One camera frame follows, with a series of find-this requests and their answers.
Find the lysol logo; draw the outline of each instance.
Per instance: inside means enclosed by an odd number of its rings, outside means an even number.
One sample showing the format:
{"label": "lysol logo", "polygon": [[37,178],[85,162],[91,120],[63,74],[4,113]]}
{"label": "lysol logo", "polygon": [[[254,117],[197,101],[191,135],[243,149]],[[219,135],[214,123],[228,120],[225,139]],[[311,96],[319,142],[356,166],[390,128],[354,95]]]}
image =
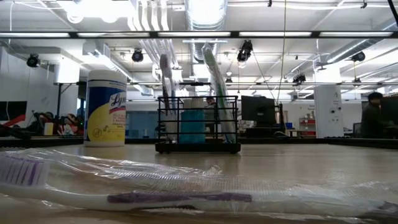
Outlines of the lysol logo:
{"label": "lysol logo", "polygon": [[109,99],[109,103],[111,104],[111,108],[109,113],[113,113],[116,111],[126,110],[126,93],[117,93],[111,96]]}

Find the computer monitor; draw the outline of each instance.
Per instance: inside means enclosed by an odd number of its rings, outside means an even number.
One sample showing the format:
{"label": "computer monitor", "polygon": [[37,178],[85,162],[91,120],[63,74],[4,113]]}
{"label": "computer monitor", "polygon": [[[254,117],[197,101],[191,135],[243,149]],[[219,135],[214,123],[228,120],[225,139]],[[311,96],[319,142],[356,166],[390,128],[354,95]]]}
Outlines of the computer monitor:
{"label": "computer monitor", "polygon": [[242,96],[242,120],[276,124],[275,100],[263,96]]}
{"label": "computer monitor", "polygon": [[11,121],[26,114],[27,101],[0,101],[0,121]]}
{"label": "computer monitor", "polygon": [[398,96],[383,98],[380,102],[380,107],[384,120],[398,124]]}

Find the white toothbrush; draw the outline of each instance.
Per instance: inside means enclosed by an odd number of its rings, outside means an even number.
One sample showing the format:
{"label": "white toothbrush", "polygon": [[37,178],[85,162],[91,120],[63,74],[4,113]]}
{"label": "white toothbrush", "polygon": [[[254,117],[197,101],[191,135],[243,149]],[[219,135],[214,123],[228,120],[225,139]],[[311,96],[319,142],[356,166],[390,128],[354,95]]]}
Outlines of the white toothbrush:
{"label": "white toothbrush", "polygon": [[398,218],[398,205],[382,200],[341,194],[308,194],[305,191],[149,192],[85,195],[46,185],[49,163],[0,156],[0,193],[77,208],[105,211],[186,208],[209,212],[261,212],[333,217]]}
{"label": "white toothbrush", "polygon": [[46,185],[50,165],[12,156],[0,156],[0,193],[32,198],[77,208],[106,211],[188,208],[228,210],[233,202],[250,202],[250,195],[225,192],[132,191],[114,195],[85,195],[57,190]]}

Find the toothbrush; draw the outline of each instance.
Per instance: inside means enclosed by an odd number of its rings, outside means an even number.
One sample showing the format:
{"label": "toothbrush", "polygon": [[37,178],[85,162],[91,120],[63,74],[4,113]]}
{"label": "toothbrush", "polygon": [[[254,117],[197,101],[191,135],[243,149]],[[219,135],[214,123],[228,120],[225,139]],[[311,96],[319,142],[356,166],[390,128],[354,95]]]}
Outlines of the toothbrush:
{"label": "toothbrush", "polygon": [[[217,66],[216,59],[214,58],[213,55],[213,49],[210,47],[209,44],[205,43],[204,46],[201,49],[203,58],[205,59],[205,63],[208,67],[209,72],[211,73],[211,82],[212,85],[214,86],[214,89],[216,91],[217,96],[226,96],[227,91],[226,91],[226,85],[223,80],[223,77],[221,76],[220,70]],[[226,102],[226,98],[220,98],[217,100],[218,106],[220,108],[227,108],[228,104]],[[228,120],[233,120],[232,113],[230,110],[218,110],[220,118],[221,119],[228,119]],[[223,131],[232,133],[235,131],[235,127],[233,125],[233,122],[231,121],[225,121],[221,122],[221,127]],[[233,134],[225,134],[225,139],[227,143],[236,143],[236,136]]]}
{"label": "toothbrush", "polygon": [[[171,97],[175,97],[175,86],[173,83],[173,74],[170,68],[170,62],[166,54],[162,54],[160,56],[160,69],[162,71],[162,84],[163,84],[163,97],[165,97],[165,108],[166,108],[166,117],[168,120],[177,120],[176,119],[176,111],[169,111],[170,105],[173,109],[175,109],[176,101],[172,98],[170,102],[167,97],[171,94]],[[167,132],[176,133],[177,127],[176,122],[169,122],[166,124]],[[170,137],[175,139],[175,135],[171,134]]]}
{"label": "toothbrush", "polygon": [[46,185],[50,164],[0,156],[0,193],[104,211],[184,208],[208,212],[260,212],[333,217],[398,218],[398,205],[382,200],[305,191],[132,191],[110,195],[75,194]]}
{"label": "toothbrush", "polygon": [[251,196],[226,192],[132,191],[112,195],[85,195],[57,190],[46,185],[50,164],[12,156],[0,156],[0,193],[11,197],[46,200],[77,208],[104,211],[147,210],[152,208],[204,209],[231,202],[249,203]]}

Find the pillar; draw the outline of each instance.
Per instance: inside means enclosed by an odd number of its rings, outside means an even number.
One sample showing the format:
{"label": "pillar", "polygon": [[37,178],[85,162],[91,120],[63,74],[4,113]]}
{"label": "pillar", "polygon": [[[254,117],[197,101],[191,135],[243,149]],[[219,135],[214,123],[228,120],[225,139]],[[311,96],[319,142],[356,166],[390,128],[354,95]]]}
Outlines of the pillar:
{"label": "pillar", "polygon": [[[335,65],[316,71],[316,82],[341,82],[340,69]],[[339,85],[318,85],[314,88],[315,121],[317,138],[343,137],[343,113],[341,112],[341,88]]]}

